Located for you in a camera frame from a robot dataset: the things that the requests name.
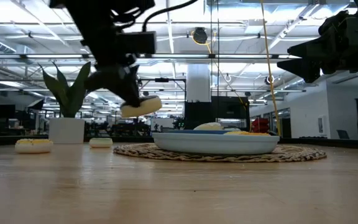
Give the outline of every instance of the yellow cable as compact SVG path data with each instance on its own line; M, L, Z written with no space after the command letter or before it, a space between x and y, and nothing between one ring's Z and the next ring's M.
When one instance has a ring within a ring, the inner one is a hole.
M211 42L205 43L205 44L199 44L199 43L197 43L196 40L194 39L193 34L194 34L194 31L191 33L191 38L193 39L194 43L196 43L196 44L198 44L198 45L206 45L206 47L208 48L209 53L211 54L212 51L211 51L211 48L209 47L209 45L210 45ZM230 86L229 82L224 78L224 75L222 74L222 71L219 69L218 64L215 62L215 60L214 60L214 63L215 63L215 65L216 65L216 67L218 68L218 71L219 71L218 76L219 76L219 74L220 74L220 75L223 77L223 80L227 83L227 85L230 87L230 89L238 96L238 98L239 98L239 100L240 100L240 102L241 102L241 105L244 107L245 111L247 111L247 108L246 108L244 102L242 101L241 97L237 94L236 91L234 91L233 87ZM249 124L249 132L251 132L251 128L252 128L252 125Z
M276 97L274 96L272 70L270 69L270 58L269 58L269 47L267 45L267 33L266 33L264 0L260 0L260 5L262 6L262 18L263 18L264 32L265 32L265 46L266 46L267 66L268 66L268 79L270 81L270 91L272 92L272 97L273 97L274 113L276 115L277 133L278 133L279 136L281 136L280 122L278 120L278 111L277 111L277 105L276 105Z

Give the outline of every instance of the white wall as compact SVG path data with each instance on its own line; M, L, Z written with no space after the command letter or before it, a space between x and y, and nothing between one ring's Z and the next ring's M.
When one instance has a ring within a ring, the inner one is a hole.
M345 84L328 83L327 85L331 138L339 138L336 130L345 130L350 139L358 139L356 105L358 86Z
M331 137L329 128L327 85L323 80L316 87L305 88L305 93L290 93L284 101L277 102L277 109L291 109L291 136L322 136L318 131L318 118L326 118L326 136ZM273 103L269 101L267 106L257 106L250 109L250 116L262 115L273 112Z

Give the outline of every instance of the monitor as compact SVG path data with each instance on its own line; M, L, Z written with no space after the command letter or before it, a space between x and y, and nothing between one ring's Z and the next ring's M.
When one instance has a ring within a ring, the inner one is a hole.
M16 115L15 105L0 105L0 119L15 118L15 115Z

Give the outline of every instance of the green leaf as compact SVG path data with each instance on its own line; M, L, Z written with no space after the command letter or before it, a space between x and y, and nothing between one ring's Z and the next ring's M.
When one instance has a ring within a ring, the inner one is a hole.
M54 66L56 67L57 70L57 80L63 85L66 93L68 92L68 83L67 83L67 79L64 76L64 74L59 70L59 68L57 67L57 65L55 64L55 62L52 62L54 64Z
M44 68L42 68L42 76L44 78L45 85L52 92L56 99L59 99L59 105L61 108L67 108L68 106L68 98L66 95L66 91L62 84L56 80L54 77L51 77L46 73Z
M70 100L70 112L76 113L82 107L86 95L85 80L91 72L91 62L86 63L81 68L74 84L70 87L68 98Z
M74 84L71 87L75 85L84 86L85 80L88 78L90 73L91 73L91 62L88 62L82 66L80 72L78 73L77 78L75 79Z

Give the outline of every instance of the white bowl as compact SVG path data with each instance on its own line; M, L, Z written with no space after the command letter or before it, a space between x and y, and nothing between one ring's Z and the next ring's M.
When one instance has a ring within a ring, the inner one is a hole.
M226 134L153 133L154 143L161 149L205 154L271 153L279 136Z

